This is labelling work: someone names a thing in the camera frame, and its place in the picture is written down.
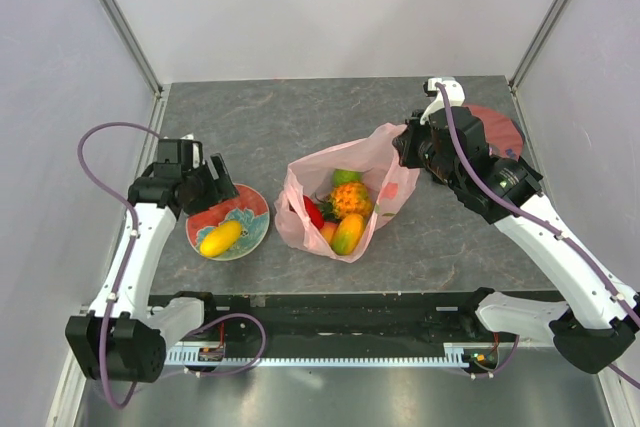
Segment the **pink plastic bag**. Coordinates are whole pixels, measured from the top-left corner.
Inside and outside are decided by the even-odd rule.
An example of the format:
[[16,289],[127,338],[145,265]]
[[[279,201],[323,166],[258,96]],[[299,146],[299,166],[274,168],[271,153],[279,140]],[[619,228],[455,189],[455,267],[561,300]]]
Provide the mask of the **pink plastic bag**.
[[[333,260],[353,263],[369,246],[374,233],[390,222],[414,192],[419,172],[402,167],[392,146],[402,125],[383,124],[362,139],[328,147],[287,167],[283,190],[275,202],[275,227],[290,247]],[[311,222],[303,197],[322,199],[332,187],[336,169],[356,171],[373,202],[373,212],[354,251],[340,255]]]

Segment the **yellow mango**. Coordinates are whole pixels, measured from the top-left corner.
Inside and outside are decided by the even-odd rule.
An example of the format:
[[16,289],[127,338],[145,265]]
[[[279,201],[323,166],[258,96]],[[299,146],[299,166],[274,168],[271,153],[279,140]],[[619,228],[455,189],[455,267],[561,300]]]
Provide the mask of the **yellow mango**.
[[218,257],[228,251],[241,237],[242,224],[229,220],[219,224],[200,243],[199,253],[204,257]]

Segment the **green apple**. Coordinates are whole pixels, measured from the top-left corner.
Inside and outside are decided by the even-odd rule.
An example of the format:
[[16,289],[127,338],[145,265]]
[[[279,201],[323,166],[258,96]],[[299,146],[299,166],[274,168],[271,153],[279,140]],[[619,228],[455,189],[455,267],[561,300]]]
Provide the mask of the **green apple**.
[[332,174],[332,185],[339,187],[352,182],[361,182],[362,174],[357,171],[335,169]]

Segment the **pineapple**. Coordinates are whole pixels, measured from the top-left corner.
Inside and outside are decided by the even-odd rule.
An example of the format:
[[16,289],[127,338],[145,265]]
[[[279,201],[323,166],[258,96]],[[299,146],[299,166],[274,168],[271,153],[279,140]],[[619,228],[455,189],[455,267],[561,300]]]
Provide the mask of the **pineapple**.
[[367,218],[373,211],[368,189],[359,181],[335,187],[317,206],[325,220],[342,220],[351,214]]

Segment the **red apple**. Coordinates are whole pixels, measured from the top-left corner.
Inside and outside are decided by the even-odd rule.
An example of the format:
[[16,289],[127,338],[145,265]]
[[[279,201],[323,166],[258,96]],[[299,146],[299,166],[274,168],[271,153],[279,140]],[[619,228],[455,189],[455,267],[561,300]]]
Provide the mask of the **red apple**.
[[325,219],[323,214],[316,203],[314,203],[310,197],[304,195],[303,196],[304,207],[307,215],[310,218],[310,221],[314,227],[320,230],[324,224]]

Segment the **orange green mango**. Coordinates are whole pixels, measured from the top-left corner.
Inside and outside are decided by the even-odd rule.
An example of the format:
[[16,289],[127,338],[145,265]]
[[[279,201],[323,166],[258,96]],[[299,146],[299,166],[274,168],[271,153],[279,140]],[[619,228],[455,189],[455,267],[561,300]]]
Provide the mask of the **orange green mango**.
[[332,237],[332,250],[341,256],[351,254],[357,247],[365,227],[366,221],[362,215],[348,214],[341,220]]

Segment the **peach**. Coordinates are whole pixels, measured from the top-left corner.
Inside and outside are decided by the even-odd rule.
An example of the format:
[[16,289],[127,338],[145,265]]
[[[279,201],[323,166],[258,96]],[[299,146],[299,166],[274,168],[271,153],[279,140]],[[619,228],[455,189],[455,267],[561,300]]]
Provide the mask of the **peach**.
[[336,223],[330,222],[330,221],[326,221],[324,225],[321,227],[320,233],[328,244],[331,244],[332,239],[337,230],[337,227],[338,225]]

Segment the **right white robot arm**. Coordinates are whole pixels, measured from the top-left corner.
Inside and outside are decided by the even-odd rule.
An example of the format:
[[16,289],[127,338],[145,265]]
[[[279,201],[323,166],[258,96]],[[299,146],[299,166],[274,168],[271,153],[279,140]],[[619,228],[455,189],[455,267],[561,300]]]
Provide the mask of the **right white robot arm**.
[[467,107],[415,110],[393,145],[400,164],[422,168],[465,208],[510,238],[561,295],[556,302],[479,288],[462,307],[458,328],[477,341],[492,332],[551,343],[579,370],[597,374],[620,358],[639,331],[639,294],[602,267],[572,236],[523,158],[502,156]]

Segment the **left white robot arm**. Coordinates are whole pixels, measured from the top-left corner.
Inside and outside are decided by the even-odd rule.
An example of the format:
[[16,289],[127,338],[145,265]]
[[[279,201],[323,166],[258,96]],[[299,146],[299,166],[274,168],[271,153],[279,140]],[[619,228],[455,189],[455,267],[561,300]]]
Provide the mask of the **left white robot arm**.
[[84,315],[69,319],[65,336],[83,374],[94,380],[151,383],[166,354],[189,333],[208,340],[219,329],[213,297],[174,295],[149,310],[161,253],[180,217],[192,217],[236,198],[222,157],[205,158],[191,136],[162,139],[156,160],[129,187],[124,230],[107,277]]

